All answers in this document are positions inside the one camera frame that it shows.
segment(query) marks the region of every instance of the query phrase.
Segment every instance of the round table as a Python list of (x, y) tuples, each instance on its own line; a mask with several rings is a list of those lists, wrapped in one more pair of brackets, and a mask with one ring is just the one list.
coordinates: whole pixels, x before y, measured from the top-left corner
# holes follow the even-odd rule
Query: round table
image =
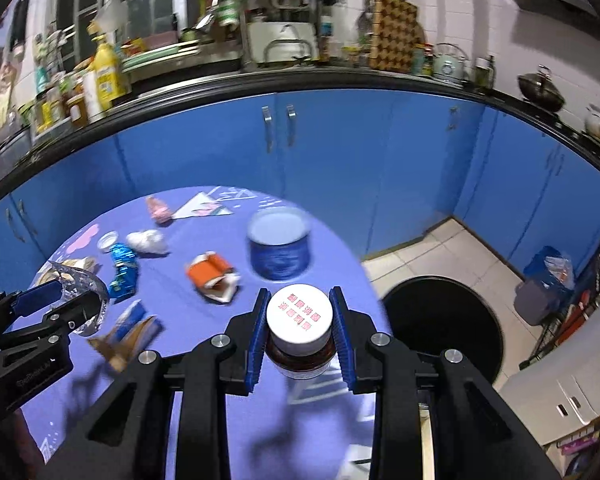
[[(309, 268), (289, 282), (269, 282), (251, 269), (247, 225), (258, 210), (293, 204), (233, 187), (189, 187), (154, 196), (176, 211), (200, 191), (218, 200), (232, 214), (177, 219), (158, 228), (171, 252), (163, 257), (139, 258), (136, 295), (110, 303), (99, 335), (112, 328), (133, 300), (140, 299), (148, 313), (155, 314), (164, 325), (164, 331), (150, 348), (163, 356), (187, 352), (198, 342), (223, 332), (232, 316), (250, 312), (261, 287), (274, 294), (289, 283), (307, 283), (325, 293), (339, 285), (351, 309), (366, 312), (378, 330), (389, 332), (384, 309), (360, 262), (322, 222), (308, 215), (312, 252)], [(155, 224), (145, 200), (138, 198), (90, 222), (62, 244), (51, 259), (94, 256), (100, 265), (96, 273), (108, 285), (114, 277), (114, 267), (110, 256), (96, 248), (98, 239), (108, 231), (117, 231), (120, 241), (124, 241), (130, 232), (152, 228)], [(185, 266), (205, 251), (216, 251), (240, 273), (240, 289), (230, 304), (209, 303), (197, 293), (185, 274)], [(19, 319), (15, 328), (39, 322), (42, 313)], [(74, 334), (70, 338), (74, 369), (23, 407), (30, 432), (46, 460), (116, 376), (85, 338)], [(181, 394), (177, 394), (171, 417), (168, 479), (173, 477), (181, 399)], [(295, 381), (283, 376), (265, 357), (254, 392), (249, 397), (226, 398), (232, 478), (366, 478), (364, 468), (368, 468), (368, 464), (361, 467), (351, 461), (370, 458), (374, 409), (374, 394), (354, 396), (348, 391), (337, 358), (323, 375), (313, 380)]]

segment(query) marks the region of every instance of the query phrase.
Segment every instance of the screw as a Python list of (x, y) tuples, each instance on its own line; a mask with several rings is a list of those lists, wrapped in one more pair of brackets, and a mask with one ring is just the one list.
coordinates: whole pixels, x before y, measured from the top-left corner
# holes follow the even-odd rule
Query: screw
[(211, 344), (216, 348), (224, 348), (231, 342), (227, 334), (217, 334), (211, 338)]
[(462, 361), (462, 352), (455, 348), (450, 348), (445, 351), (445, 359), (450, 363), (459, 363)]
[(376, 332), (371, 336), (371, 342), (376, 346), (386, 346), (391, 341), (391, 337), (384, 332)]
[(155, 361), (158, 357), (158, 354), (153, 350), (145, 350), (144, 352), (140, 352), (138, 356), (138, 361), (140, 361), (143, 365), (150, 365)]

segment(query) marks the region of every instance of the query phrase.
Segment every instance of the black countertop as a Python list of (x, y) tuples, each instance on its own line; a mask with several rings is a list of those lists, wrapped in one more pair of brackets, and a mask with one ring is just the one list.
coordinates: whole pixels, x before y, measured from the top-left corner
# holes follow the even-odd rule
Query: black countertop
[(25, 158), (0, 181), (0, 200), (24, 182), (73, 152), (126, 128), (200, 105), (270, 92), (334, 88), (373, 88), (422, 92), (454, 97), (502, 110), (559, 140), (600, 171), (600, 149), (543, 110), (500, 92), (480, 94), (434, 80), (374, 70), (293, 68), (255, 73), (209, 76), (182, 82), (112, 108), (110, 114), (44, 150)]

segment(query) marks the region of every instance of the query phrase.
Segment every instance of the checkered cutting board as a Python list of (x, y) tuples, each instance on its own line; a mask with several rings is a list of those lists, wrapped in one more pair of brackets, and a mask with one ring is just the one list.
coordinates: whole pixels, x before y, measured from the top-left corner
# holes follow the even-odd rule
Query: checkered cutting board
[(369, 66), (408, 73), (418, 37), (418, 7), (407, 0), (375, 0)]

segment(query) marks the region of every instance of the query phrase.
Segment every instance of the black trash can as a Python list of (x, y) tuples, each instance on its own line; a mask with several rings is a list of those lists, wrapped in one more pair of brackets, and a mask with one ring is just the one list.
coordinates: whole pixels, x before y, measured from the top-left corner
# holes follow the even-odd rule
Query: black trash can
[(491, 383), (502, 366), (502, 330), (491, 308), (466, 285), (442, 276), (418, 276), (382, 300), (394, 337), (410, 349), (440, 355), (462, 352)]

